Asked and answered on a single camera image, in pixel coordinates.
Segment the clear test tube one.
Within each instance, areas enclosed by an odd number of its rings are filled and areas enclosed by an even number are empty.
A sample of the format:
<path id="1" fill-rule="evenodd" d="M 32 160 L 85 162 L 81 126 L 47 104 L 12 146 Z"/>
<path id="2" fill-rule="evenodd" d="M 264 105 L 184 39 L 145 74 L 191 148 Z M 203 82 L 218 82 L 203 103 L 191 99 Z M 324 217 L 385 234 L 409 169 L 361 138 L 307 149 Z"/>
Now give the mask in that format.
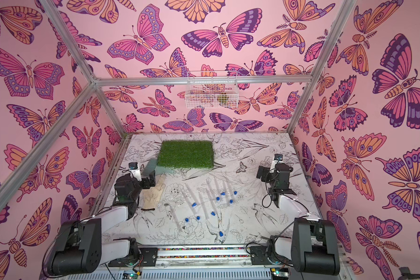
<path id="1" fill-rule="evenodd" d="M 224 197 L 224 196 L 221 195 L 221 192 L 225 192 L 225 189 L 224 189 L 222 183 L 217 178 L 215 178 L 215 186 L 217 188 L 218 196 Z"/>
<path id="2" fill-rule="evenodd" d="M 225 194 L 226 194 L 228 200 L 230 200 L 230 201 L 233 200 L 234 194 L 232 192 L 232 188 L 231 188 L 228 181 L 224 181 L 224 187 L 225 187 Z"/>

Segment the test tube blue stopper three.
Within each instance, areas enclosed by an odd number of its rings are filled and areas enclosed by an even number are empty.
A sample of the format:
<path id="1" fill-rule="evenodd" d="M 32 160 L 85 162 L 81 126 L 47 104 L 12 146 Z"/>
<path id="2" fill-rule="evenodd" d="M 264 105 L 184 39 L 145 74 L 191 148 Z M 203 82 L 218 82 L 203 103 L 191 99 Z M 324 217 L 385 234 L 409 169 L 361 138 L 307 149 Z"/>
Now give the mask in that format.
<path id="1" fill-rule="evenodd" d="M 214 201 L 216 201 L 216 202 L 217 202 L 216 197 L 219 197 L 219 196 L 218 196 L 218 193 L 214 191 L 213 186 L 212 186 L 212 181 L 211 181 L 211 179 L 210 179 L 210 178 L 207 178 L 207 180 L 206 180 L 206 184 L 207 184 L 207 186 L 208 186 L 208 191 L 210 192 L 210 196 L 211 196 L 211 198 L 212 198 Z"/>

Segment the test tube blue stopper two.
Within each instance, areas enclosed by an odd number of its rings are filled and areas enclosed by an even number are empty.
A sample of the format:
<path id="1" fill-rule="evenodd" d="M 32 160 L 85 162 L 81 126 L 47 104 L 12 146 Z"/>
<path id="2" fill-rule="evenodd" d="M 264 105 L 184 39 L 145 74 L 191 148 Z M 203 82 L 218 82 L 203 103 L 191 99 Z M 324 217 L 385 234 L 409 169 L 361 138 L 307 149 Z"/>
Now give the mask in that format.
<path id="1" fill-rule="evenodd" d="M 215 241 L 222 241 L 222 238 L 225 237 L 223 227 L 222 227 L 222 214 L 220 210 L 214 212 L 217 219 L 217 224 L 214 225 L 210 220 L 206 221 L 207 228 L 211 235 L 215 237 Z"/>

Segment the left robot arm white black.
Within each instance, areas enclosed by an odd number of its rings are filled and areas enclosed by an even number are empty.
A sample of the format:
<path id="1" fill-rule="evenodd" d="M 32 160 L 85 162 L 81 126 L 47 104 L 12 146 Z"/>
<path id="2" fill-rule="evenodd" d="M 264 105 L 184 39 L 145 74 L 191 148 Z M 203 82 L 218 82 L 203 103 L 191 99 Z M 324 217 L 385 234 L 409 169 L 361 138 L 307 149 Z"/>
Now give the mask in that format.
<path id="1" fill-rule="evenodd" d="M 122 238 L 103 243 L 102 235 L 130 220 L 136 214 L 142 190 L 155 185 L 154 171 L 147 177 L 129 174 L 119 177 L 114 185 L 116 195 L 111 207 L 91 217 L 62 224 L 51 250 L 44 256 L 43 275 L 55 279 L 88 274 L 111 262 L 140 265 L 143 255 L 136 239 Z"/>

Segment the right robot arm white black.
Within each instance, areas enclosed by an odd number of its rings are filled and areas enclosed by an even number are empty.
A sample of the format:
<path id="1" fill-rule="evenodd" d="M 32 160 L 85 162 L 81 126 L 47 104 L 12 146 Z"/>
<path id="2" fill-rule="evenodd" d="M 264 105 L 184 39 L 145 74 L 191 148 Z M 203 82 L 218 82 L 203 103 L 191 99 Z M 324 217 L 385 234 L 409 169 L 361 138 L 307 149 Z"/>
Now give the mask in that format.
<path id="1" fill-rule="evenodd" d="M 337 276 L 341 261 L 335 227 L 297 200 L 290 188 L 291 171 L 292 167 L 279 161 L 271 169 L 259 166 L 257 171 L 271 203 L 297 215 L 279 234 L 270 236 L 266 256 L 270 262 L 291 267 L 297 273 Z"/>

